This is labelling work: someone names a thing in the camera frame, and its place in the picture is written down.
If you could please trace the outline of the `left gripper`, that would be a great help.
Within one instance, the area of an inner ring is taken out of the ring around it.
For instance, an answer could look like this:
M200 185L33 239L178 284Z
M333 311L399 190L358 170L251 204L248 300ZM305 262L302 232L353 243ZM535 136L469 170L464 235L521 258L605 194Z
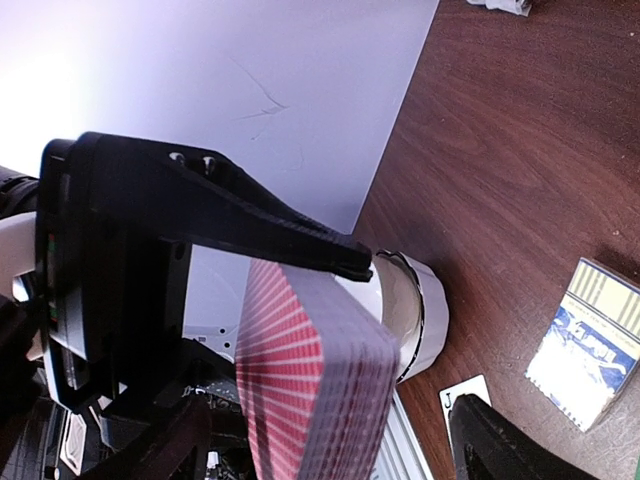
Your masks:
M88 132L42 155L36 272L51 397L154 409L181 342L192 243L372 276L371 250L289 207L223 154Z

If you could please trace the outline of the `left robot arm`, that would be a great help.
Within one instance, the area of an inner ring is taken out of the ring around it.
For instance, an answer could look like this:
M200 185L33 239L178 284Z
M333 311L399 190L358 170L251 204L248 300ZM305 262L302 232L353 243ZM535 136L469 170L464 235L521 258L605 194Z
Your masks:
M1 172L1 404L41 342L49 394L79 412L156 406L203 349L182 336L194 246L371 278L371 251L289 207L224 154L87 132L38 177Z

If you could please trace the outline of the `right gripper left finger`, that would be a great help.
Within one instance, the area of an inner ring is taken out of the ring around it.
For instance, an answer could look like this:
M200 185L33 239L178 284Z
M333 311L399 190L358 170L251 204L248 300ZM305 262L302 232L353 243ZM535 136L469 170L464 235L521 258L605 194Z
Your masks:
M86 479L203 479L211 418L204 394L159 409L126 447L84 473Z

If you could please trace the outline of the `red backed card deck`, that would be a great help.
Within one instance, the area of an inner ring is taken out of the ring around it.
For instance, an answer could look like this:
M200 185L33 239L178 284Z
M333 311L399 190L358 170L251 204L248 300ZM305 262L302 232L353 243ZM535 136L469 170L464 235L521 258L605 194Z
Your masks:
M367 479L399 347L332 275L252 261L237 336L241 409L260 479Z

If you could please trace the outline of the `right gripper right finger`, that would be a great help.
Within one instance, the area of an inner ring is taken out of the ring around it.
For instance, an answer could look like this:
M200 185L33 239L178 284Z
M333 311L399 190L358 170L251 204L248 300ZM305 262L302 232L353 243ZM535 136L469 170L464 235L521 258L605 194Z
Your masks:
M475 394L459 396L449 413L458 479L591 479L536 443Z

